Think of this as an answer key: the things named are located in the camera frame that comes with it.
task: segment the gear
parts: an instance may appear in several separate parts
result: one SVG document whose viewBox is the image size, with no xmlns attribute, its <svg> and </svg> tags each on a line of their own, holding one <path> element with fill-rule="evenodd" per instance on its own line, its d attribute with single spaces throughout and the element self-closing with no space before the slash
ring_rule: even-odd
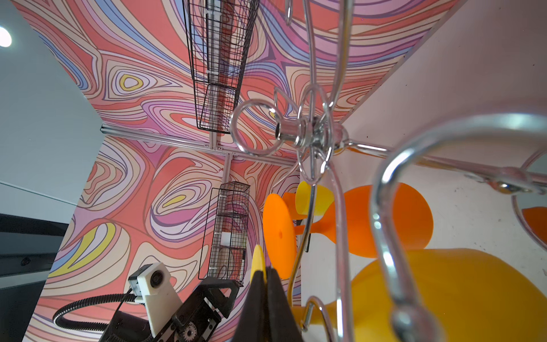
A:
<svg viewBox="0 0 547 342">
<path fill-rule="evenodd" d="M 197 336 L 197 328 L 196 325 L 192 322 L 189 322 L 186 324 L 186 328 L 184 329 L 184 332 L 182 333 L 182 340 L 185 342 L 192 342 L 195 340 Z"/>
</svg>

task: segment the metal pole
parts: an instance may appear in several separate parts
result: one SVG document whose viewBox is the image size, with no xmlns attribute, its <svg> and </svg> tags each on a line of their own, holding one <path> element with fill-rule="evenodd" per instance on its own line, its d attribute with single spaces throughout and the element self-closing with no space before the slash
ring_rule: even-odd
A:
<svg viewBox="0 0 547 342">
<path fill-rule="evenodd" d="M 287 26 L 293 22 L 293 0 L 285 0 L 285 23 Z"/>
<path fill-rule="evenodd" d="M 346 200 L 334 162 L 327 166 L 333 184 L 336 209 L 336 317 L 339 341 L 355 341 L 353 328 L 353 301 L 351 299 L 351 277 L 349 244 L 347 241 Z"/>
<path fill-rule="evenodd" d="M 216 132 L 209 132 L 209 149 L 217 149 L 218 134 Z"/>
<path fill-rule="evenodd" d="M 342 0 L 340 2 L 340 18 L 338 23 L 338 60 L 334 72 L 333 90 L 330 93 L 329 108 L 333 112 L 342 91 L 344 78 L 346 76 L 347 61 L 350 58 L 351 26 L 353 20 L 353 0 Z"/>
<path fill-rule="evenodd" d="M 302 260 L 302 255 L 304 254 L 304 249 L 307 246 L 307 242 L 311 235 L 311 224 L 313 223 L 313 213 L 315 212 L 315 196 L 317 195 L 317 185 L 311 186 L 311 195 L 310 195 L 310 208 L 308 209 L 308 218 L 306 220 L 306 225 L 304 226 L 304 233 L 302 234 L 302 242 L 298 247 L 296 253 L 296 260 L 293 264 L 293 270 L 290 273 L 289 286 L 287 288 L 287 301 L 289 306 L 293 306 L 293 288 L 294 281 L 296 279 L 296 273 L 300 268 L 300 261 Z"/>
<path fill-rule="evenodd" d="M 310 51 L 310 83 L 317 83 L 317 59 L 315 56 L 315 35 L 313 34 L 313 22 L 311 19 L 310 0 L 302 0 L 304 3 L 304 17 L 308 34 L 308 47 Z M 315 92 L 310 93 L 310 117 L 315 114 Z"/>
<path fill-rule="evenodd" d="M 222 169 L 222 184 L 228 183 L 230 181 L 230 168 L 232 165 L 233 157 L 233 153 L 226 153 L 226 157 L 224 159 L 224 168 Z"/>
<path fill-rule="evenodd" d="M 345 146 L 349 149 L 355 149 L 360 153 L 377 156 L 380 158 L 387 158 L 391 154 L 391 150 L 388 147 L 370 145 L 355 140 L 350 140 L 346 142 Z M 460 172 L 466 175 L 470 175 L 476 180 L 484 182 L 495 180 L 505 180 L 507 182 L 519 181 L 518 179 L 512 178 L 510 177 L 510 175 L 507 175 L 507 171 L 514 169 L 513 167 L 498 167 L 427 155 L 420 157 L 415 164 L 431 167 L 433 169 Z M 522 172 L 530 178 L 532 184 L 529 185 L 537 187 L 547 187 L 547 175 L 536 172 L 527 172 L 524 170 Z M 543 191 L 541 190 L 532 189 L 527 184 L 521 183 L 519 185 L 521 185 L 525 189 L 530 189 L 531 191 L 537 193 L 543 193 Z"/>
<path fill-rule="evenodd" d="M 145 132 L 141 130 L 109 125 L 109 124 L 103 124 L 101 127 L 101 132 L 103 134 L 111 135 L 115 137 L 153 142 L 153 143 L 168 145 L 168 146 L 183 147 L 183 148 L 188 148 L 194 151 L 205 152 L 210 154 L 225 155 L 227 152 L 230 152 L 234 155 L 234 158 L 258 161 L 258 162 L 266 163 L 266 164 L 293 166 L 295 162 L 294 159 L 281 158 L 277 156 L 252 156 L 244 152 L 241 152 L 240 150 L 236 148 L 231 148 L 231 147 L 219 147 L 217 149 L 209 149 L 207 146 L 207 143 L 204 143 L 201 141 L 185 140 L 185 139 L 173 137 L 170 135 Z"/>
</svg>

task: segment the white wall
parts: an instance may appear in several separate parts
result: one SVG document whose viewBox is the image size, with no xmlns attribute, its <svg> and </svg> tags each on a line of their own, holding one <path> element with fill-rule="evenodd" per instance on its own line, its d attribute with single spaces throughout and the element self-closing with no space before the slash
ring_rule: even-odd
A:
<svg viewBox="0 0 547 342">
<path fill-rule="evenodd" d="M 9 0 L 0 26 L 0 212 L 68 223 L 103 141 L 101 120 Z"/>
<path fill-rule="evenodd" d="M 394 146 L 440 118 L 502 110 L 546 109 L 547 2 L 468 0 L 344 126 L 350 136 Z M 498 166 L 520 166 L 534 144 L 468 142 L 438 154 Z M 344 190 L 371 183 L 380 159 L 335 157 Z M 412 166 L 403 181 L 419 190 L 434 218 L 428 248 L 467 247 L 509 263 L 547 295 L 547 251 L 519 225 L 509 196 L 450 171 Z M 351 257 L 355 275 L 370 259 Z M 302 259 L 302 302 L 335 298 L 334 244 L 312 235 Z M 307 340 L 324 340 L 317 328 Z"/>
</svg>

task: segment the black wire basket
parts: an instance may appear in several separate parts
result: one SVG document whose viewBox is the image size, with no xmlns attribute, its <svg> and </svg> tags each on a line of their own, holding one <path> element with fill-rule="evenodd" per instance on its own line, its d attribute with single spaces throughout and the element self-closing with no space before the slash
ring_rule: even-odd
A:
<svg viewBox="0 0 547 342">
<path fill-rule="evenodd" d="M 185 0 L 197 128 L 230 133 L 259 0 Z"/>
<path fill-rule="evenodd" d="M 240 182 L 229 182 L 211 190 L 207 216 L 209 210 L 213 209 L 211 206 L 213 193 L 218 191 L 218 196 L 207 277 L 235 280 L 239 286 L 243 286 L 247 268 L 250 187 Z M 204 231 L 203 247 L 205 247 L 205 234 Z"/>
</svg>

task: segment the psychedelic patterned wall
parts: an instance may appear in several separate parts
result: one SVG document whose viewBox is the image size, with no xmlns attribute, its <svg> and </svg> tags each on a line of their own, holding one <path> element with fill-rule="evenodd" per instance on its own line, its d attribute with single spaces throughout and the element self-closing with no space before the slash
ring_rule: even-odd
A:
<svg viewBox="0 0 547 342">
<path fill-rule="evenodd" d="M 208 141 L 196 128 L 193 84 L 183 23 L 183 0 L 13 0 L 106 122 Z M 337 120 L 384 77 L 457 0 L 356 0 L 353 38 Z M 336 63 L 336 1 L 315 0 L 318 82 L 330 91 Z M 297 101 L 309 83 L 301 1 L 294 21 L 284 0 L 261 0 L 240 101 L 272 99 L 278 86 Z M 294 115 L 283 104 L 287 116 Z M 250 146 L 265 148 L 274 120 L 249 111 L 240 125 Z M 233 146 L 230 135 L 221 144 Z M 279 156 L 294 158 L 285 145 Z"/>
<path fill-rule="evenodd" d="M 159 144 L 107 137 L 95 161 L 78 207 L 28 327 L 25 341 L 95 341 L 101 333 L 69 331 L 51 322 L 53 313 L 75 300 L 122 293 L 127 277 L 141 265 L 163 262 L 171 284 L 186 299 L 207 274 L 215 211 L 207 215 L 211 189 L 222 180 L 222 156 Z M 230 180 L 251 185 L 247 255 L 263 245 L 261 211 L 270 187 L 288 167 L 232 161 Z M 290 176 L 278 191 L 295 192 L 299 177 Z M 206 230 L 205 246 L 203 230 Z M 223 320 L 213 341 L 229 339 L 237 325 L 249 283 L 229 320 Z M 300 301 L 300 281 L 295 289 Z M 108 322 L 116 305 L 80 309 L 67 318 Z M 146 317 L 141 305 L 122 310 Z"/>
</svg>

